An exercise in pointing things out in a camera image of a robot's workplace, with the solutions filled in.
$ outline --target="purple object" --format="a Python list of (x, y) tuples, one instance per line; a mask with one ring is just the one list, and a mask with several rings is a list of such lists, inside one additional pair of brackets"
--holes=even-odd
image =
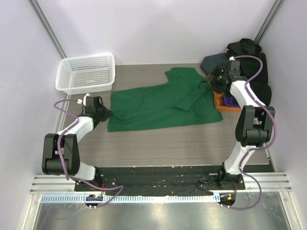
[(227, 96), (226, 94), (224, 94), (222, 96), (222, 100), (225, 106), (240, 108), (234, 96)]

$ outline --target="white plastic basket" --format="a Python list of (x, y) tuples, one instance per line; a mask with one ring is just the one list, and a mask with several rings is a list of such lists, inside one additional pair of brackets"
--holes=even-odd
[(108, 91), (115, 80), (115, 61), (110, 53), (68, 57), (61, 60), (56, 77), (56, 89), (80, 94)]

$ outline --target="orange tray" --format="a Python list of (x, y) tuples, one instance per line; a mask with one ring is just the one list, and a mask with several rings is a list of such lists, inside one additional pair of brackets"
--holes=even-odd
[(215, 108), (220, 111), (220, 112), (241, 112), (241, 108), (235, 108), (235, 107), (228, 107), (225, 106), (222, 100), (223, 94), (213, 92), (213, 101), (214, 101), (214, 106)]

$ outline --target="white wall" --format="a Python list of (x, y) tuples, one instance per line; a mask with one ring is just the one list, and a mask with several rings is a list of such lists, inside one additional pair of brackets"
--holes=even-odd
[(0, 34), (0, 229), (16, 230), (63, 94), (54, 83), (60, 58), (28, 1), (2, 2)]
[(274, 0), (39, 0), (67, 56), (117, 65), (200, 63), (254, 38)]
[(260, 45), (268, 59), (278, 134), (273, 162), (287, 173), (307, 222), (307, 1), (285, 1)]

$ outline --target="black mount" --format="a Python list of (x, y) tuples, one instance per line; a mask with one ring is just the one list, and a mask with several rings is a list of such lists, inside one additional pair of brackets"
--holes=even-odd
[(244, 184), (243, 176), (241, 174), (231, 175), (229, 173), (226, 173), (224, 162), (222, 163), (222, 166), (218, 171), (216, 181), (219, 184)]
[[(266, 107), (275, 116), (273, 107)], [(261, 147), (271, 139), (273, 123), (265, 110), (251, 105), (244, 106), (236, 125), (236, 140), (241, 145)]]
[(240, 75), (240, 61), (227, 60), (225, 69), (216, 66), (204, 81), (209, 83), (213, 91), (217, 93), (229, 93), (231, 83), (234, 81), (246, 81), (247, 78)]
[[(155, 166), (155, 167), (104, 167), (106, 188), (123, 185), (121, 196), (211, 196), (211, 190), (233, 190), (234, 183), (219, 183), (216, 173), (220, 166)], [(238, 181), (237, 190), (244, 190), (244, 183)], [(76, 184), (75, 191), (88, 188)], [(117, 191), (108, 191), (114, 195)]]
[[(108, 110), (104, 105), (101, 97), (86, 97), (86, 106), (83, 106), (82, 113), (78, 115), (87, 116), (93, 119), (94, 128), (100, 123), (106, 121), (110, 115), (111, 111)], [(58, 134), (47, 134), (44, 139), (44, 149), (43, 149), (43, 160), (42, 160), (42, 170), (45, 174), (49, 175), (63, 175), (64, 170), (59, 158), (56, 154), (58, 151)], [(74, 176), (78, 173), (80, 167), (80, 155), (78, 148), (78, 140), (76, 134), (64, 135), (61, 140), (61, 148), (64, 149), (64, 161), (67, 168), (67, 172), (70, 176)], [(102, 178), (100, 176), (100, 171), (96, 168), (95, 178), (90, 183), (101, 187)]]

